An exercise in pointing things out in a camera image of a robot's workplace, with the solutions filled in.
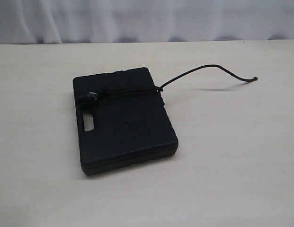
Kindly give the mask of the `black plastic carrying case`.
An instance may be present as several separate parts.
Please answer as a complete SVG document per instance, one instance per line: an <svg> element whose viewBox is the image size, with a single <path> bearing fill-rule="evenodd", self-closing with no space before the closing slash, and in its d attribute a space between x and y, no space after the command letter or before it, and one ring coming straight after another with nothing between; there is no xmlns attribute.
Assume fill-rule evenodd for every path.
<svg viewBox="0 0 294 227"><path fill-rule="evenodd" d="M146 67L73 79L86 175L170 157L178 138Z"/></svg>

